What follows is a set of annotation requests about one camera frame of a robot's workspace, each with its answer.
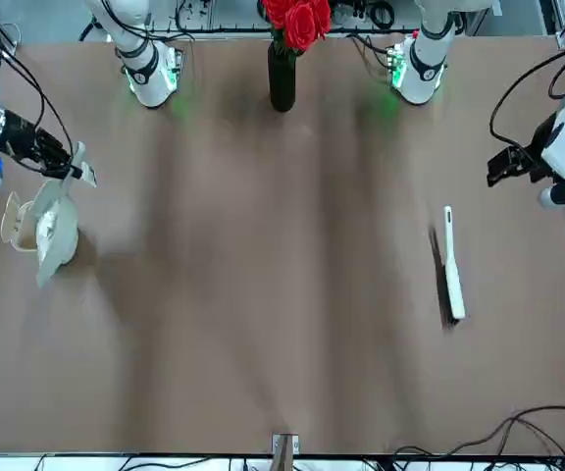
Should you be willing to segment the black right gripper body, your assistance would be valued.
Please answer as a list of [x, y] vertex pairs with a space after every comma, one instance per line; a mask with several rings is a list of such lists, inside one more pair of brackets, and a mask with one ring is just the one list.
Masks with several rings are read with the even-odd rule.
[[0, 133], [0, 151], [8, 156], [36, 155], [36, 127], [11, 110], [4, 113], [5, 123]]

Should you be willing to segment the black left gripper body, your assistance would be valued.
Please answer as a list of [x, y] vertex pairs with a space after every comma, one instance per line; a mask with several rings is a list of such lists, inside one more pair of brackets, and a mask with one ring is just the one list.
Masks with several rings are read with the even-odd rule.
[[530, 157], [530, 172], [552, 172], [552, 168], [543, 158], [543, 151], [548, 145], [548, 136], [535, 136], [525, 148]]

